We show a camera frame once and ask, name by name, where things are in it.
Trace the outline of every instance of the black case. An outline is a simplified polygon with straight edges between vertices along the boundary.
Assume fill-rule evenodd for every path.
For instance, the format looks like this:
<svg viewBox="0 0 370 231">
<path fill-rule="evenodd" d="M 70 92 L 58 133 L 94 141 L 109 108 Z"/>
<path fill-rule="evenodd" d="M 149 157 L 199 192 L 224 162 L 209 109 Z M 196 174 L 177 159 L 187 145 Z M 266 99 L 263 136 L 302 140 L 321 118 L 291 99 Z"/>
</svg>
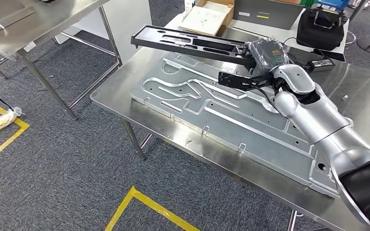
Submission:
<svg viewBox="0 0 370 231">
<path fill-rule="evenodd" d="M 327 29 L 314 25 L 314 14 L 310 11 L 311 9 L 306 9 L 300 18 L 297 43 L 302 46 L 307 46 L 304 44 L 307 43 L 313 48 L 327 51 L 340 46 L 344 38 L 344 27 L 333 26 L 331 29 Z"/>
</svg>

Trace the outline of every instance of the machined metal plate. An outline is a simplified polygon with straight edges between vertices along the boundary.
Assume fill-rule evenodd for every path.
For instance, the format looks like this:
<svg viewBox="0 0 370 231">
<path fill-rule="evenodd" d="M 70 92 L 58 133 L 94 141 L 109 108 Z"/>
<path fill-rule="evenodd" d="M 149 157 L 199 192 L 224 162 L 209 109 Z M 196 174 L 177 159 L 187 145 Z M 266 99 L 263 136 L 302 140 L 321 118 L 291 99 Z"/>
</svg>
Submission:
<svg viewBox="0 0 370 231">
<path fill-rule="evenodd" d="M 221 66 L 169 52 L 131 96 L 235 150 L 235 155 L 245 155 L 322 194 L 339 197 L 325 160 L 314 146 L 259 91 L 219 85 L 219 71 L 239 73 L 241 66 L 217 63 Z M 271 89 L 264 90 L 273 94 Z"/>
</svg>

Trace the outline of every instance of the cardboard box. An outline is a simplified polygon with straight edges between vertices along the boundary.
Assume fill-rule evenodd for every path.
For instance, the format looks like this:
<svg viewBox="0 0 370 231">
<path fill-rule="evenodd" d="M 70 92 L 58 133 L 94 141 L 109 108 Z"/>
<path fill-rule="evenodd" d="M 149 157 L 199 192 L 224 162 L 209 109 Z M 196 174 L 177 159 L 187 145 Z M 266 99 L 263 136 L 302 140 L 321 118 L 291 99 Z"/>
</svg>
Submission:
<svg viewBox="0 0 370 231">
<path fill-rule="evenodd" d="M 218 3 L 218 4 L 221 4 L 221 5 L 224 5 L 228 8 L 227 16 L 226 16 L 225 20 L 222 23 L 222 25 L 228 27 L 230 22 L 233 19 L 235 0 L 199 0 L 199 2 L 196 4 L 196 6 L 210 8 L 209 7 L 210 2 Z"/>
</svg>

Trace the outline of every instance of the metal bracket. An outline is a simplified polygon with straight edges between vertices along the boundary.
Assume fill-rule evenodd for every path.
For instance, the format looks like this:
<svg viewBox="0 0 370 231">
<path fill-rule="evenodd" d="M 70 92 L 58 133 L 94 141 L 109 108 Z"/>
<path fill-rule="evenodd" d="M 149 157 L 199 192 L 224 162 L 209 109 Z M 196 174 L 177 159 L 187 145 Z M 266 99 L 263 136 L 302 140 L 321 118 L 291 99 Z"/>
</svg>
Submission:
<svg viewBox="0 0 370 231">
<path fill-rule="evenodd" d="M 248 69 L 256 67 L 245 43 L 236 40 L 145 26 L 132 36 L 131 44 L 240 64 Z"/>
</svg>

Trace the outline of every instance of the yellow floor marking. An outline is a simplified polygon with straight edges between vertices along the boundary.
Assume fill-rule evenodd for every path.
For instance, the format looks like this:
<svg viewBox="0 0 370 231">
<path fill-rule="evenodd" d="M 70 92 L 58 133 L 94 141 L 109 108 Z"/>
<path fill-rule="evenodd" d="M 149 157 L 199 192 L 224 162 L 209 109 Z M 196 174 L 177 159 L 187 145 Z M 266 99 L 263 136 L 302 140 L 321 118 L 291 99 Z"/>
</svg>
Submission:
<svg viewBox="0 0 370 231">
<path fill-rule="evenodd" d="M 0 114 L 5 114 L 5 113 L 6 113 L 5 109 L 0 107 Z M 14 139 L 20 136 L 20 134 L 22 134 L 29 127 L 29 124 L 23 122 L 19 118 L 17 118 L 14 121 L 14 123 L 17 124 L 20 127 L 20 129 L 0 146 L 0 152 L 2 152 L 3 149 L 5 149 L 10 143 L 14 141 Z"/>
<path fill-rule="evenodd" d="M 137 191 L 134 186 L 131 187 L 130 191 L 128 191 L 127 195 L 122 200 L 121 204 L 117 208 L 116 212 L 114 213 L 113 217 L 111 218 L 110 222 L 104 229 L 105 231 L 112 231 L 114 225 L 117 223 L 117 220 L 120 218 L 122 212 L 124 212 L 125 208 L 128 206 L 128 203 L 132 200 L 132 198 L 136 198 L 137 200 L 144 203 L 146 206 L 154 209 L 159 214 L 163 215 L 168 220 L 172 221 L 182 229 L 186 231 L 198 231 L 197 228 L 186 222 L 185 220 L 181 219 L 179 216 L 173 214 L 172 212 L 168 211 L 166 208 L 160 206 L 155 201 L 151 200 L 146 195 L 142 194 L 141 192 Z"/>
</svg>

